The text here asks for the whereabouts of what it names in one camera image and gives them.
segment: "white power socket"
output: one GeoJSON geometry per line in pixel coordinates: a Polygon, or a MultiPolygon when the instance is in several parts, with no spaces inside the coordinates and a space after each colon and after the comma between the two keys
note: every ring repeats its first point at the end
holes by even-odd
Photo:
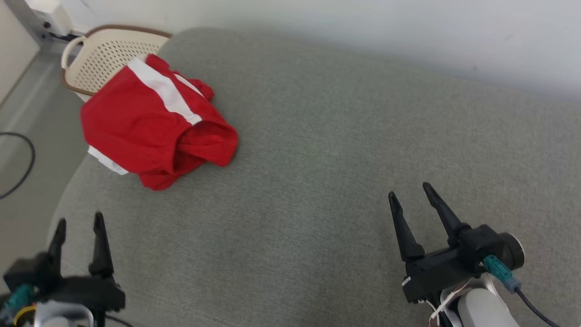
{"type": "Polygon", "coordinates": [[[42,22],[50,24],[49,32],[66,36],[73,29],[73,22],[60,0],[26,0],[26,3],[42,22]]]}

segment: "white stripe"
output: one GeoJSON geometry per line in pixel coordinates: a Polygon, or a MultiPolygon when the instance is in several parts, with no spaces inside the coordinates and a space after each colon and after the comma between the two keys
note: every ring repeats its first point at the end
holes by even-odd
{"type": "Polygon", "coordinates": [[[120,175],[125,175],[126,173],[128,173],[127,170],[125,170],[123,167],[121,167],[120,165],[118,165],[117,163],[115,163],[115,161],[109,159],[109,157],[107,157],[106,155],[102,154],[101,151],[97,150],[94,147],[91,147],[89,145],[89,154],[92,155],[93,157],[97,158],[97,160],[103,164],[103,166],[111,169],[112,171],[120,174],[120,175]]]}
{"type": "Polygon", "coordinates": [[[190,110],[188,104],[171,79],[163,76],[138,58],[134,58],[127,66],[142,83],[159,95],[167,111],[180,114],[192,125],[202,121],[202,117],[190,110]]]}
{"type": "Polygon", "coordinates": [[[174,74],[175,78],[178,79],[180,82],[184,83],[187,87],[191,88],[192,90],[196,91],[199,95],[204,96],[200,90],[198,90],[195,86],[192,85],[187,79],[181,77],[181,75],[174,74]]]}

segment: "yellow wire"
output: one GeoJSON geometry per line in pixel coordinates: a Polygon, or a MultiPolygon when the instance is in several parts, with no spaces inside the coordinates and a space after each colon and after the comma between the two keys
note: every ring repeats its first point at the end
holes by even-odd
{"type": "Polygon", "coordinates": [[[18,313],[14,316],[14,321],[12,322],[14,326],[16,326],[16,323],[18,323],[18,319],[20,319],[20,317],[22,317],[23,314],[34,310],[36,310],[36,307],[34,305],[20,309],[20,311],[18,311],[18,313]]]}

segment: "black cable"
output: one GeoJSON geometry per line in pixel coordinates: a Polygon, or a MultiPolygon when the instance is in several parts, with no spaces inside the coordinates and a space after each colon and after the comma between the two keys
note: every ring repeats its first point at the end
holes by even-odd
{"type": "Polygon", "coordinates": [[[32,154],[32,157],[30,158],[30,163],[28,164],[28,169],[26,169],[26,173],[24,173],[24,176],[22,176],[22,178],[18,181],[18,183],[16,183],[16,185],[14,185],[14,187],[12,187],[10,190],[8,190],[6,193],[1,194],[0,195],[0,200],[11,195],[14,191],[16,191],[16,189],[18,189],[20,187],[20,185],[22,185],[22,183],[24,183],[24,181],[26,180],[26,178],[28,177],[28,174],[30,174],[30,171],[33,169],[34,166],[34,160],[36,159],[36,152],[34,151],[34,145],[33,143],[30,141],[30,139],[28,139],[28,137],[19,134],[19,133],[14,133],[12,131],[0,131],[0,136],[1,135],[7,135],[7,136],[16,136],[16,137],[20,137],[22,138],[24,141],[26,141],[26,143],[28,143],[28,146],[30,147],[30,152],[32,154]]]}
{"type": "Polygon", "coordinates": [[[125,321],[125,320],[121,320],[121,319],[119,319],[119,318],[117,318],[117,317],[113,317],[112,315],[105,315],[105,319],[111,319],[112,321],[116,321],[116,322],[118,322],[118,323],[120,323],[120,324],[122,324],[122,325],[125,325],[125,326],[127,326],[127,327],[133,327],[133,326],[132,326],[130,323],[128,323],[127,321],[125,321]]]}
{"type": "Polygon", "coordinates": [[[526,298],[526,296],[524,294],[522,294],[522,291],[519,287],[515,287],[514,291],[518,294],[518,296],[521,297],[522,301],[526,304],[527,307],[529,307],[529,309],[531,309],[537,316],[539,316],[539,318],[541,318],[544,322],[546,322],[549,326],[552,327],[559,327],[559,325],[555,324],[553,321],[551,321],[549,318],[545,317],[544,314],[542,314],[539,310],[537,310],[537,308],[535,308],[529,301],[528,298],[526,298]]]}

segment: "folded red clothing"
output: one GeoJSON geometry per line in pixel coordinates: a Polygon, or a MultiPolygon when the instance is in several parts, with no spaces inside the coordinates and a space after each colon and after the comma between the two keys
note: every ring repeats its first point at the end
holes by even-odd
{"type": "Polygon", "coordinates": [[[81,109],[89,153],[162,190],[206,161],[227,165],[238,134],[210,103],[212,89],[155,55],[133,59],[81,109]]]}

